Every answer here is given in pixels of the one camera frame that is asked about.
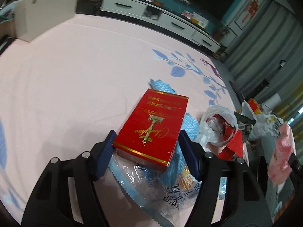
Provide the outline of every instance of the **tv stand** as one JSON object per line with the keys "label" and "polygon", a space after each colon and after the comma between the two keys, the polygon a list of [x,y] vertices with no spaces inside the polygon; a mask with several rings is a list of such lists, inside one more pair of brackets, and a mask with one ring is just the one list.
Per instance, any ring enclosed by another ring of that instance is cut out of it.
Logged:
{"label": "tv stand", "polygon": [[221,47],[218,42],[198,26],[149,2],[142,0],[103,0],[100,11],[122,14],[160,26],[214,53]]}

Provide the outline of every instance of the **metal screw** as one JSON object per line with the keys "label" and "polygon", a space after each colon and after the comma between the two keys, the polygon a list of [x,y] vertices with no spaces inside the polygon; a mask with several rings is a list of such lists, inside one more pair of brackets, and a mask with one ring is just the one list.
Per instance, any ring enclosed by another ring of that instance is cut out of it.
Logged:
{"label": "metal screw", "polygon": [[59,159],[58,159],[57,157],[54,157],[54,158],[51,159],[51,163],[52,163],[52,164],[55,164],[55,163],[58,162],[58,160],[59,160]]}
{"label": "metal screw", "polygon": [[209,152],[209,151],[207,151],[207,152],[205,152],[205,154],[204,154],[204,156],[206,157],[206,158],[212,158],[214,155],[212,154],[212,152]]}
{"label": "metal screw", "polygon": [[83,158],[88,158],[90,155],[91,155],[91,153],[87,152],[87,151],[82,153]]}
{"label": "metal screw", "polygon": [[245,160],[241,157],[237,158],[237,162],[240,164],[243,164],[245,162]]}

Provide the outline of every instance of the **drawer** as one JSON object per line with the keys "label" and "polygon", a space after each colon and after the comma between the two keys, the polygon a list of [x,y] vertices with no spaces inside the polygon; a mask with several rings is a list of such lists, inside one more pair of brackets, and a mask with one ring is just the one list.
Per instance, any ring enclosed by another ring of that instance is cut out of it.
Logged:
{"label": "drawer", "polygon": [[158,23],[177,34],[182,34],[187,37],[191,37],[192,34],[196,31],[191,26],[165,13],[162,13],[158,20]]}
{"label": "drawer", "polygon": [[132,0],[103,0],[101,8],[142,16],[146,5]]}
{"label": "drawer", "polygon": [[200,32],[196,32],[191,38],[212,52],[217,52],[220,48],[220,45]]}

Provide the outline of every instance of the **blue leaf pattern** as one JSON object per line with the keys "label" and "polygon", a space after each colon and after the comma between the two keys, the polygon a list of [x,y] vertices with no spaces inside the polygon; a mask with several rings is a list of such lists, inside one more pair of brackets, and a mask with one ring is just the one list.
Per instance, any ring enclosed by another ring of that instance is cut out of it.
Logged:
{"label": "blue leaf pattern", "polygon": [[186,53],[186,56],[188,57],[189,60],[191,60],[191,56],[188,53]]}
{"label": "blue leaf pattern", "polygon": [[4,139],[4,132],[2,123],[0,122],[0,166],[5,169],[6,166],[6,144]]}
{"label": "blue leaf pattern", "polygon": [[182,57],[184,57],[180,52],[178,52],[178,51],[175,51],[175,52],[176,52],[176,54],[181,55]]}
{"label": "blue leaf pattern", "polygon": [[164,60],[168,60],[167,56],[158,50],[153,50],[158,56],[160,56]]}
{"label": "blue leaf pattern", "polygon": [[[192,58],[188,53],[181,54],[178,51],[175,51],[174,53],[171,52],[171,56],[168,57],[163,54],[162,52],[158,50],[153,51],[156,53],[156,56],[154,57],[157,60],[165,60],[168,65],[172,66],[171,70],[171,76],[173,77],[183,77],[185,76],[186,71],[193,71],[198,75],[202,76],[202,81],[204,84],[209,85],[209,88],[212,90],[204,90],[204,93],[210,97],[209,105],[213,106],[218,103],[218,99],[221,99],[220,92],[222,91],[223,94],[226,94],[226,87],[222,84],[218,83],[216,79],[214,79],[212,76],[205,75],[199,67],[195,66],[194,62],[195,59]],[[204,65],[210,65],[206,60],[201,58],[201,61],[204,63]]]}
{"label": "blue leaf pattern", "polygon": [[199,74],[199,75],[204,75],[203,72],[202,72],[198,67],[196,67],[193,63],[192,63],[192,65],[193,65],[194,68],[196,69],[195,72],[196,72],[197,74]]}
{"label": "blue leaf pattern", "polygon": [[13,204],[14,204],[17,208],[21,209],[21,207],[20,207],[20,205],[19,205],[19,203],[18,203],[18,200],[16,199],[16,197],[13,195],[13,193],[12,193],[10,190],[9,190],[9,194],[10,194],[10,196],[11,196],[11,199],[12,199]]}
{"label": "blue leaf pattern", "polygon": [[213,100],[209,100],[209,105],[210,105],[210,106],[215,106],[216,103],[215,103]]}
{"label": "blue leaf pattern", "polygon": [[203,77],[203,83],[210,84],[210,80],[207,77]]}
{"label": "blue leaf pattern", "polygon": [[171,75],[177,78],[183,77],[185,75],[185,70],[179,66],[174,66],[172,68]]}
{"label": "blue leaf pattern", "polygon": [[210,98],[216,99],[216,95],[212,93],[210,90],[204,90],[204,93],[207,94]]}

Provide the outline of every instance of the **pink bag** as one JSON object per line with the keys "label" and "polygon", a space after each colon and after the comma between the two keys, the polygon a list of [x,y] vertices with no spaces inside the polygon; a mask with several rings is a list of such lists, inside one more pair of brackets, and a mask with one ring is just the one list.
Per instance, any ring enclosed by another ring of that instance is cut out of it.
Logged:
{"label": "pink bag", "polygon": [[291,173],[288,160],[292,153],[296,154],[292,129],[285,122],[279,129],[280,136],[276,138],[276,147],[269,163],[268,176],[274,186],[282,183]]}

